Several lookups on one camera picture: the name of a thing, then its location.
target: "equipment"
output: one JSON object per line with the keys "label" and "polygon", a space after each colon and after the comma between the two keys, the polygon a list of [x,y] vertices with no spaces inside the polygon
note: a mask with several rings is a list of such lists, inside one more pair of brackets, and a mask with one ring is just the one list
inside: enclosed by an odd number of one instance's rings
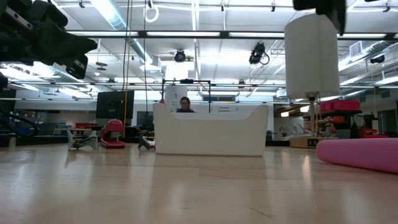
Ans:
{"label": "equipment", "polygon": [[[98,93],[96,118],[124,119],[126,92],[112,91]],[[132,119],[134,91],[127,92],[126,119]]]}
{"label": "equipment", "polygon": [[174,55],[174,60],[176,62],[184,62],[187,56],[185,55],[183,50],[178,50],[177,53]]}
{"label": "equipment", "polygon": [[101,130],[101,145],[107,149],[124,149],[124,142],[119,140],[123,132],[123,124],[119,120],[110,120]]}
{"label": "equipment", "polygon": [[[267,63],[262,63],[261,59],[266,56],[268,58]],[[253,51],[251,52],[251,55],[249,57],[249,62],[251,65],[256,65],[258,63],[261,63],[263,65],[267,65],[269,63],[269,56],[266,54],[266,47],[264,46],[264,43],[257,43],[256,46],[254,47]]]}
{"label": "equipment", "polygon": [[71,150],[73,147],[79,150],[79,148],[84,146],[91,146],[94,150],[98,149],[98,139],[95,131],[92,132],[88,138],[84,139],[75,139],[75,136],[69,131],[68,132],[68,150]]}
{"label": "equipment", "polygon": [[318,15],[326,15],[332,21],[340,35],[345,32],[346,0],[293,0],[293,8],[298,11],[315,9]]}
{"label": "equipment", "polygon": [[0,62],[65,65],[77,79],[85,77],[85,54],[97,43],[65,32],[68,19],[51,3],[36,0],[0,1]]}
{"label": "equipment", "polygon": [[382,56],[377,57],[377,58],[372,58],[372,59],[369,60],[369,61],[370,61],[371,63],[383,63],[385,59],[386,59],[385,56],[382,55]]}

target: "metal frame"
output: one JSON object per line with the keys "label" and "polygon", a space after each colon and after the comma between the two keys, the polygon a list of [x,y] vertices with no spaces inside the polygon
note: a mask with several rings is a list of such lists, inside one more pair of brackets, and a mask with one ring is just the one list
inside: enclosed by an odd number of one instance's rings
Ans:
{"label": "metal frame", "polygon": [[[82,35],[87,38],[108,38],[108,39],[124,39],[126,38],[125,30],[68,30],[67,32],[75,35]],[[134,35],[131,37],[136,39],[263,39],[263,40],[284,40],[284,32],[261,32],[261,31],[240,31],[240,30],[132,30]],[[148,35],[148,32],[156,33],[174,33],[175,35]],[[192,35],[178,35],[178,33],[192,33]],[[220,33],[219,35],[200,35],[207,33]],[[251,34],[248,36],[231,36],[230,33]],[[385,34],[384,37],[366,37],[372,34]],[[349,32],[343,36],[338,36],[338,40],[398,40],[397,33],[385,32]]]}
{"label": "metal frame", "polygon": [[[179,82],[178,80],[168,80],[168,82]],[[106,83],[106,82],[82,82],[82,83],[70,83],[70,82],[26,82],[26,81],[11,81],[8,84],[29,84],[29,85],[98,85],[98,86],[122,86],[123,83]],[[129,86],[162,86],[163,83],[127,83]],[[190,86],[190,87],[200,87],[200,84],[184,84],[184,83],[174,83],[175,86]],[[285,88],[286,85],[274,85],[274,84],[233,84],[233,83],[213,83],[210,84],[212,87],[259,87],[259,88]],[[361,86],[361,85],[343,85],[340,88],[353,88],[353,89],[397,89],[398,85],[381,85],[381,86]]]}
{"label": "metal frame", "polygon": [[[208,91],[209,92],[209,113],[211,113],[211,86],[212,86],[211,81],[210,80],[188,80],[188,81],[193,81],[194,83],[199,83],[199,84],[201,84],[201,83],[209,84],[209,91]],[[165,93],[164,85],[167,82],[172,82],[170,86],[177,86],[175,84],[175,82],[180,82],[180,84],[181,84],[181,80],[165,80],[165,79],[163,79],[162,80],[162,100],[164,99],[164,93]]]}

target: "ceiling light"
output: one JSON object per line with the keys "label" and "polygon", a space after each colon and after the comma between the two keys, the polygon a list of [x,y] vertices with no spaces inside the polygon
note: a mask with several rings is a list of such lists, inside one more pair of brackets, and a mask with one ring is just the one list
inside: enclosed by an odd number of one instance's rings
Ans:
{"label": "ceiling light", "polygon": [[[83,37],[124,37],[126,36],[126,31],[67,31],[70,34],[83,36]],[[138,36],[138,32],[127,32],[130,36]]]}
{"label": "ceiling light", "polygon": [[329,96],[329,97],[324,97],[324,98],[321,98],[321,101],[329,101],[329,100],[334,100],[334,99],[337,99],[337,98],[339,98],[340,96]]}
{"label": "ceiling light", "polygon": [[14,81],[10,81],[10,82],[13,85],[15,85],[15,84],[25,84],[25,83],[28,83],[30,85],[52,85],[50,82],[14,82]]}
{"label": "ceiling light", "polygon": [[356,81],[358,81],[358,80],[360,80],[359,77],[350,78],[349,80],[345,80],[344,82],[340,83],[340,85],[347,85],[347,84],[356,82]]}
{"label": "ceiling light", "polygon": [[219,37],[220,32],[147,32],[148,36]]}
{"label": "ceiling light", "polygon": [[353,93],[348,93],[348,94],[345,95],[345,96],[354,96],[354,95],[357,95],[357,94],[362,93],[362,92],[364,92],[364,91],[365,91],[365,90],[355,91],[355,92],[353,92]]}
{"label": "ceiling light", "polygon": [[91,83],[57,83],[58,85],[90,85]]}
{"label": "ceiling light", "polygon": [[301,113],[308,113],[309,110],[310,110],[310,106],[303,106],[302,108],[300,108]]}
{"label": "ceiling light", "polygon": [[289,116],[289,112],[284,112],[280,114],[281,117],[286,118]]}
{"label": "ceiling light", "polygon": [[38,91],[39,90],[38,88],[36,88],[34,86],[31,86],[31,85],[28,85],[28,84],[21,84],[21,85],[13,84],[13,85],[17,86],[17,87],[20,87],[20,88],[25,88],[27,90],[33,90],[33,91]]}
{"label": "ceiling light", "polygon": [[116,10],[117,6],[115,6],[112,1],[110,0],[90,0],[90,1],[92,5],[107,21],[113,21],[121,17],[118,10]]}
{"label": "ceiling light", "polygon": [[91,98],[91,96],[76,90],[60,89],[60,92],[77,98]]}
{"label": "ceiling light", "polygon": [[269,37],[269,38],[284,38],[283,32],[230,32],[230,37]]}
{"label": "ceiling light", "polygon": [[376,85],[384,85],[384,84],[388,84],[388,83],[394,83],[394,82],[398,82],[398,76],[396,77],[390,77],[390,78],[385,78],[381,81],[376,82]]}
{"label": "ceiling light", "polygon": [[147,71],[147,72],[159,72],[160,68],[158,66],[155,65],[151,65],[151,64],[145,64],[145,65],[141,65],[139,67],[141,69],[141,71]]}
{"label": "ceiling light", "polygon": [[15,66],[15,67],[22,68],[24,70],[28,70],[30,73],[33,72],[40,77],[53,78],[55,75],[53,68],[48,65],[43,64],[42,62],[34,62],[33,66],[24,65],[22,63],[13,63],[11,65]]}
{"label": "ceiling light", "polygon": [[386,34],[344,34],[340,36],[337,34],[339,39],[379,39],[384,38]]}
{"label": "ceiling light", "polygon": [[43,79],[41,79],[39,77],[35,77],[33,75],[29,75],[28,73],[24,73],[24,72],[21,72],[19,70],[16,70],[15,68],[12,68],[9,65],[7,66],[7,69],[3,69],[3,68],[0,69],[0,72],[4,76],[9,77],[9,78],[13,78],[13,79],[16,79],[16,80],[22,80],[22,81],[26,81],[26,80],[28,80],[28,81],[43,80]]}

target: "ceiling duct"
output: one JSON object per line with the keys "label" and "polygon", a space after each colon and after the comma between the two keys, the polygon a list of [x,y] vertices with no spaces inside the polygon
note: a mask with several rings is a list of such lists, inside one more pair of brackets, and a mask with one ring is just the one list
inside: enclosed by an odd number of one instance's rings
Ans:
{"label": "ceiling duct", "polygon": [[366,60],[377,57],[379,54],[386,54],[397,43],[398,41],[396,40],[382,40],[375,44],[372,41],[359,41],[350,46],[350,51],[340,57],[340,63],[345,61],[345,65],[350,65],[359,60]]}
{"label": "ceiling duct", "polygon": [[286,89],[281,89],[281,90],[277,90],[276,91],[276,98],[278,99],[286,99],[287,95],[286,95]]}
{"label": "ceiling duct", "polygon": [[[92,5],[98,12],[107,20],[107,22],[115,30],[126,30],[126,20],[123,18],[118,6],[113,0],[90,0]],[[149,55],[139,41],[135,38],[128,39],[128,44],[136,55],[140,58],[142,63],[152,63],[152,56]]]}

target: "table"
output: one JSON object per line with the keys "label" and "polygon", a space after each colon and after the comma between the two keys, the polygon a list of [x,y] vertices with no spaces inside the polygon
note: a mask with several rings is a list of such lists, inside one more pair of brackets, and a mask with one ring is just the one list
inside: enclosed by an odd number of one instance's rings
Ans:
{"label": "table", "polygon": [[75,132],[75,131],[82,131],[83,132],[83,134],[84,134],[84,132],[85,131],[91,131],[91,128],[71,128],[71,129],[68,129],[68,128],[55,128],[54,129],[54,134],[55,133],[61,133],[61,131],[66,131],[66,130],[69,130],[72,134]]}

